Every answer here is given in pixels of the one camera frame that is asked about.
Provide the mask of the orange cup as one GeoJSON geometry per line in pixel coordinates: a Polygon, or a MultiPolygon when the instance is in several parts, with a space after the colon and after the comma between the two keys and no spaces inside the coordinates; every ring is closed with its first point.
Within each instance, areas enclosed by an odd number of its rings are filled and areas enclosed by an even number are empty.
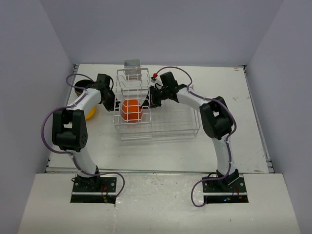
{"type": "Polygon", "coordinates": [[[139,122],[142,118],[142,108],[137,99],[125,100],[122,104],[121,116],[126,122],[139,122]]]}

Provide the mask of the yellow bowl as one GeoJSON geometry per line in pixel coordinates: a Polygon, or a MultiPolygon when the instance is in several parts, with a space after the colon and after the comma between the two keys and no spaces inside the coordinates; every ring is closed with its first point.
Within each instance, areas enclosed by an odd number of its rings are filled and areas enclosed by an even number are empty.
{"type": "Polygon", "coordinates": [[[90,110],[90,112],[85,116],[85,119],[86,119],[86,120],[91,119],[91,118],[95,115],[95,113],[96,113],[96,106],[94,106],[94,107],[90,110]]]}

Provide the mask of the black bowl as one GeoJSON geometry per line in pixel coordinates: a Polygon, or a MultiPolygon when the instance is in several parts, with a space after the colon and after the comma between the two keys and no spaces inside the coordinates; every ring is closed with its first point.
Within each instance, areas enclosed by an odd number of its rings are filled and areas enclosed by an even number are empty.
{"type": "Polygon", "coordinates": [[[75,93],[77,96],[80,96],[83,93],[82,88],[87,88],[88,85],[93,84],[94,82],[89,79],[83,79],[75,83],[75,93]]]}

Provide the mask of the white wire dish rack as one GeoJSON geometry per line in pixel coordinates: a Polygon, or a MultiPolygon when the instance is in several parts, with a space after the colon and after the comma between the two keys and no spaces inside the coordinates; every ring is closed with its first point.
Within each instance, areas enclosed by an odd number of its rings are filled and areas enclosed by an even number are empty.
{"type": "Polygon", "coordinates": [[[125,100],[143,99],[150,93],[151,83],[147,68],[118,69],[114,93],[114,126],[122,140],[150,139],[153,137],[193,138],[200,129],[196,110],[173,100],[163,100],[160,107],[142,109],[139,122],[126,122],[121,116],[125,100]]]}

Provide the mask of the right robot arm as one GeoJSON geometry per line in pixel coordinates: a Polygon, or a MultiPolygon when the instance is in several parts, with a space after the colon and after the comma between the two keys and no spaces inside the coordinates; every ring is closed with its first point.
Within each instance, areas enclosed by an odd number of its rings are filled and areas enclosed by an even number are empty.
{"type": "Polygon", "coordinates": [[[229,191],[234,187],[239,174],[234,166],[230,145],[231,135],[236,130],[236,122],[224,98],[220,96],[207,98],[196,94],[190,84],[178,84],[172,72],[160,75],[160,79],[160,85],[154,84],[149,87],[148,100],[142,107],[146,107],[147,103],[159,107],[163,100],[170,99],[199,112],[203,131],[213,141],[217,159],[216,177],[207,183],[218,186],[224,192],[229,191]]]}

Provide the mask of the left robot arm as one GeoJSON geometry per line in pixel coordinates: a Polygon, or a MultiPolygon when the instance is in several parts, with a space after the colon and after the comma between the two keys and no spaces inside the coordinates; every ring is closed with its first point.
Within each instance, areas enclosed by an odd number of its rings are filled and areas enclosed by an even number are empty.
{"type": "Polygon", "coordinates": [[[74,179],[77,188],[84,192],[95,192],[101,183],[98,166],[93,162],[86,149],[88,132],[86,115],[97,104],[103,104],[107,111],[115,108],[114,81],[107,74],[98,74],[93,81],[87,78],[84,86],[73,85],[79,89],[79,97],[69,106],[59,108],[53,112],[52,142],[60,148],[60,154],[68,154],[78,170],[74,179]]]}

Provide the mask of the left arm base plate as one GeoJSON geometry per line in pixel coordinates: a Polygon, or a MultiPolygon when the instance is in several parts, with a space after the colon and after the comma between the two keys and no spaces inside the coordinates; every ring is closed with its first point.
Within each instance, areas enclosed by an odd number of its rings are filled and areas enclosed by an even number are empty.
{"type": "Polygon", "coordinates": [[[116,177],[72,178],[71,203],[116,203],[116,177]]]}

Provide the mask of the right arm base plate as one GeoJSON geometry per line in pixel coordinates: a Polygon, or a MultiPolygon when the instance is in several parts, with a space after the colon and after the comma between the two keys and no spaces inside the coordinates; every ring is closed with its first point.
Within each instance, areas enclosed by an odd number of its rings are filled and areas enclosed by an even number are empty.
{"type": "Polygon", "coordinates": [[[219,181],[202,182],[203,197],[206,204],[248,203],[248,194],[243,176],[227,186],[219,181]]]}

